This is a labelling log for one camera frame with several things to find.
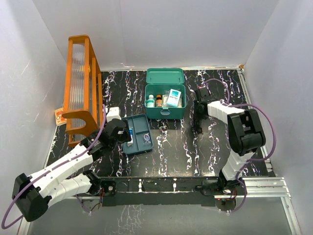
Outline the white medicine bottle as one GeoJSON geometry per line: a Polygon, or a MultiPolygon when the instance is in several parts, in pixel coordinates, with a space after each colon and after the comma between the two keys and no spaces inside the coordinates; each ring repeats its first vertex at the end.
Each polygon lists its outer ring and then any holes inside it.
{"type": "Polygon", "coordinates": [[[155,106],[154,96],[152,94],[150,94],[148,96],[148,100],[147,100],[147,107],[148,108],[153,108],[154,106],[155,106]]]}

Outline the teal medicine box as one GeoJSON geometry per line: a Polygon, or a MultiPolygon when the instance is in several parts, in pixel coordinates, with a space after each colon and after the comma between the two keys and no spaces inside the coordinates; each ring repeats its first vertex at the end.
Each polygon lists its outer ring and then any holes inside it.
{"type": "Polygon", "coordinates": [[[182,119],[186,108],[183,70],[151,68],[146,73],[145,110],[149,119],[182,119]]]}

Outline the teal wipe packet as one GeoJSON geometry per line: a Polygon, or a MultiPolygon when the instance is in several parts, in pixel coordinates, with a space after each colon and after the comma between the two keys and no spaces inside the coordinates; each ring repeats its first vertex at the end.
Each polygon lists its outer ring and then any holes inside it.
{"type": "Polygon", "coordinates": [[[178,107],[181,97],[181,91],[171,89],[166,104],[168,106],[178,107]]]}

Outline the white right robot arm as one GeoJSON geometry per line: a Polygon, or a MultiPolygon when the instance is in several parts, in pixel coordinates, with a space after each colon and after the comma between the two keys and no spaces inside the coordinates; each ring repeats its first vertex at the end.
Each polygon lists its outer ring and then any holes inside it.
{"type": "Polygon", "coordinates": [[[230,154],[216,181],[204,181],[196,190],[204,195],[211,192],[230,194],[240,185],[242,167],[254,153],[265,145],[266,137],[255,109],[240,109],[223,101],[213,101],[206,87],[195,91],[193,129],[202,133],[201,121],[207,117],[216,118],[228,127],[230,154]]]}

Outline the white blue bandage roll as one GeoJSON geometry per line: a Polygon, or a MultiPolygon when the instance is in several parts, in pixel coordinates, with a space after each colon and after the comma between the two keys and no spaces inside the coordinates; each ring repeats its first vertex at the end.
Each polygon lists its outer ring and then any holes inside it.
{"type": "Polygon", "coordinates": [[[133,143],[134,143],[134,134],[133,134],[133,130],[130,128],[130,129],[129,129],[129,132],[130,132],[131,140],[130,140],[129,142],[127,142],[127,146],[132,146],[133,143]]]}

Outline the brown orange-cap bottle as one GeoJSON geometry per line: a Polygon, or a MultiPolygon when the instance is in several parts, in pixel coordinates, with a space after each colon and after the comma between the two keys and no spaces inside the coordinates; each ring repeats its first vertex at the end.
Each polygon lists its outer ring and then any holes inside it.
{"type": "Polygon", "coordinates": [[[155,107],[162,107],[162,106],[163,106],[162,95],[158,94],[156,96],[155,107]]]}

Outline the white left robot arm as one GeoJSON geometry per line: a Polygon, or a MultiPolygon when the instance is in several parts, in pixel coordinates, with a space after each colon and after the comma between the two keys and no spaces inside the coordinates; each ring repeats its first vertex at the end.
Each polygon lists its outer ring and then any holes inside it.
{"type": "Polygon", "coordinates": [[[46,168],[29,176],[22,173],[14,182],[12,200],[28,222],[40,218],[52,205],[71,196],[100,192],[101,181],[87,170],[72,174],[95,162],[118,143],[131,140],[126,120],[112,119],[104,128],[92,132],[70,152],[46,168]]]}

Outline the dark teal tray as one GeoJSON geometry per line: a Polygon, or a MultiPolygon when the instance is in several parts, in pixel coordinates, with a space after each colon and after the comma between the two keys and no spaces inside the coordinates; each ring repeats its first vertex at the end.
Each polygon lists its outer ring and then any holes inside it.
{"type": "Polygon", "coordinates": [[[153,149],[153,141],[151,136],[150,125],[145,114],[123,117],[122,120],[128,122],[129,128],[133,130],[134,143],[132,146],[127,146],[127,143],[122,144],[122,150],[126,155],[137,155],[144,152],[150,152],[153,149]],[[144,144],[143,135],[150,134],[151,143],[144,144]]]}

